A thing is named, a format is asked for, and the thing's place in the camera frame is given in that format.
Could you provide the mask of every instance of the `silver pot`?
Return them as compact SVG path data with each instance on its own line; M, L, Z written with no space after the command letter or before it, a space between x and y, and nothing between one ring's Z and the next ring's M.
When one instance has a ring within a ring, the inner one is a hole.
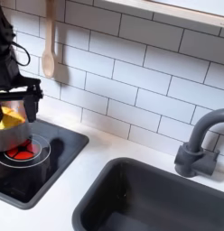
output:
M12 108L25 119L25 122L18 126L0 130L0 152L5 152L24 143L31 135L31 128L26 120L23 101L2 102L1 106Z

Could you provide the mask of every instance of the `shelf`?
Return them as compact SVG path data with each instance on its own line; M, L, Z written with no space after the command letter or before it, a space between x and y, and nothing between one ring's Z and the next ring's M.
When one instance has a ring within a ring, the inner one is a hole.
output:
M189 10L177 6L154 3L148 0L104 0L106 2L132 6L135 8L157 12L160 14L168 14L175 17L180 17L188 20L193 20L200 23L206 23L224 27L224 16L215 14L207 14L199 11Z

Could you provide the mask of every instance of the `black stovetop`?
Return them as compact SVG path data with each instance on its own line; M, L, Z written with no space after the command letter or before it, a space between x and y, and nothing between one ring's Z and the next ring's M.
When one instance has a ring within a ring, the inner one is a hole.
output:
M41 120L20 147L0 152L0 199L32 208L89 142L87 136Z

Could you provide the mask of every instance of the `sink basin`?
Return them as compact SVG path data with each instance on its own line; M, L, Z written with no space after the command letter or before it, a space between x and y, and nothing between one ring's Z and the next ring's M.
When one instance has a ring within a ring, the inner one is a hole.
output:
M75 231L224 231L224 193L116 159L78 204L72 224Z

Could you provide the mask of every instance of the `yellow object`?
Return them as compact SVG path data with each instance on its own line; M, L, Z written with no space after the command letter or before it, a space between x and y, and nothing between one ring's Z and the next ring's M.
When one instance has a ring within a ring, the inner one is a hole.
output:
M19 124L25 122L25 119L20 114L18 114L9 107L2 106L2 111L4 113L4 117L3 120L0 122L0 130L18 126Z

